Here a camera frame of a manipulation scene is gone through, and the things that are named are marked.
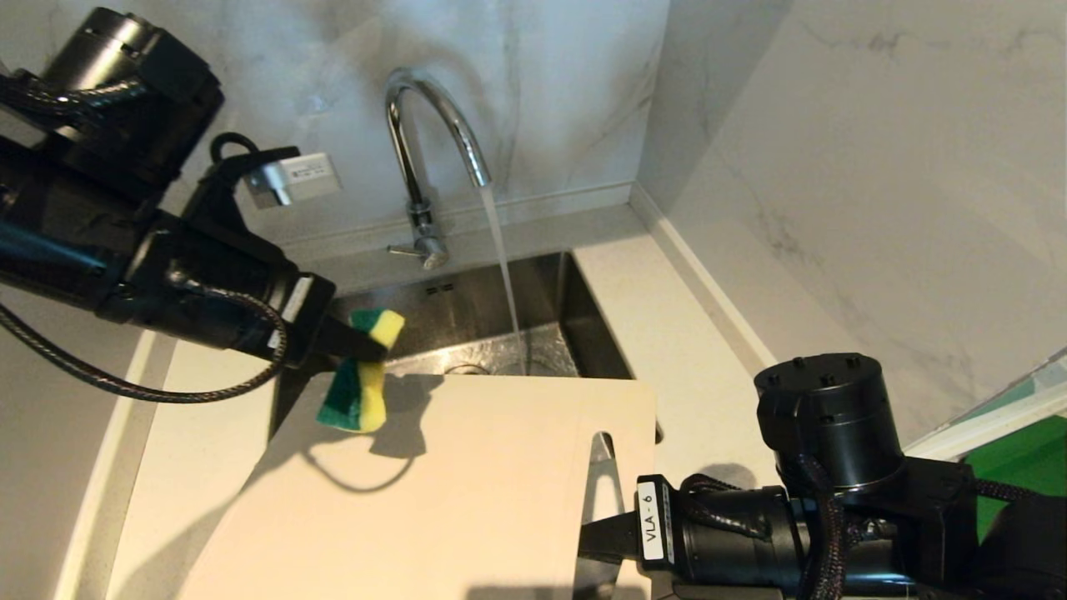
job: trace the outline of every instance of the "water stream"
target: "water stream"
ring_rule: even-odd
[[[515,295],[511,290],[511,271],[508,270],[508,255],[504,251],[504,236],[500,234],[500,219],[496,215],[496,202],[493,199],[493,187],[479,188],[481,203],[485,205],[489,216],[489,228],[493,233],[493,243],[496,246],[496,256],[500,260],[500,274],[504,277],[504,291],[508,295],[508,309],[511,311],[511,329],[514,331],[515,346],[519,348],[519,374],[526,375],[526,345],[519,331],[519,313],[515,312]]]

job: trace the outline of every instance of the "faucet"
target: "faucet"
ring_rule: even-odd
[[[478,140],[475,139],[474,131],[471,130],[466,119],[456,107],[448,92],[429,74],[421,70],[400,67],[389,74],[385,85],[385,116],[388,119],[389,132],[393,135],[393,148],[396,149],[397,161],[400,162],[400,175],[408,188],[408,218],[411,221],[414,243],[411,247],[389,246],[386,250],[393,254],[417,256],[423,260],[423,268],[430,270],[448,262],[448,248],[445,247],[443,236],[434,222],[430,200],[423,195],[408,148],[408,139],[403,133],[400,97],[408,90],[418,92],[445,120],[474,187],[489,186],[492,179],[485,167],[485,159],[481,156]]]

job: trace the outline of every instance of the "sink overflow hole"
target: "sink overflow hole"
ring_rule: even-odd
[[[453,289],[456,289],[456,285],[455,284],[446,283],[446,284],[441,285],[440,287],[437,287],[437,286],[427,287],[426,288],[426,295],[427,296],[433,296],[434,294],[436,294],[439,291],[451,291]]]

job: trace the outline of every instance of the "wall trim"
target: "wall trim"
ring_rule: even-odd
[[[496,203],[500,225],[527,223],[548,217],[573,215],[630,202],[631,181],[562,193],[537,195]],[[445,237],[489,228],[481,206],[469,206],[437,214]],[[384,250],[391,243],[411,244],[411,225],[396,220],[357,227],[348,232],[312,236],[282,243],[286,256],[298,265],[360,252]]]
[[[1067,383],[1042,390],[997,410],[957,423],[912,443],[905,453],[917,458],[955,461],[976,448],[1067,410]]]
[[[707,272],[682,234],[659,210],[659,206],[640,181],[634,181],[631,188],[630,206],[648,227],[656,244],[667,255],[674,270],[682,277],[682,281],[726,337],[730,348],[737,354],[749,374],[754,376],[764,368],[777,364],[779,360],[760,340],[755,330]]]

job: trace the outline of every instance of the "faucet handle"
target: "faucet handle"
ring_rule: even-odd
[[[448,249],[445,242],[435,237],[419,238],[414,248],[411,246],[387,246],[385,250],[389,254],[400,254],[403,256],[415,256],[423,260],[424,270],[432,270],[448,262]]]
[[[415,256],[418,258],[423,257],[423,253],[410,246],[386,246],[385,251],[389,254],[400,254],[402,256]]]

